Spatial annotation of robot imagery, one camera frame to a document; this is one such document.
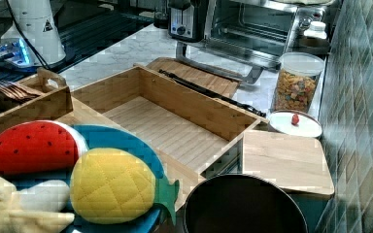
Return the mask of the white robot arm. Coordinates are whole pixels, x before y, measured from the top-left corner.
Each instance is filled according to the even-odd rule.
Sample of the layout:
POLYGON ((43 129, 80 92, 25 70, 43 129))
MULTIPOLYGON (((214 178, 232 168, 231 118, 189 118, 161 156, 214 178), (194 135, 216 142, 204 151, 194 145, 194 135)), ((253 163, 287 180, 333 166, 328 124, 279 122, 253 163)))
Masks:
POLYGON ((66 57, 54 24, 50 0, 5 0, 12 26, 1 41, 15 46, 9 63, 19 67, 53 65, 66 57))

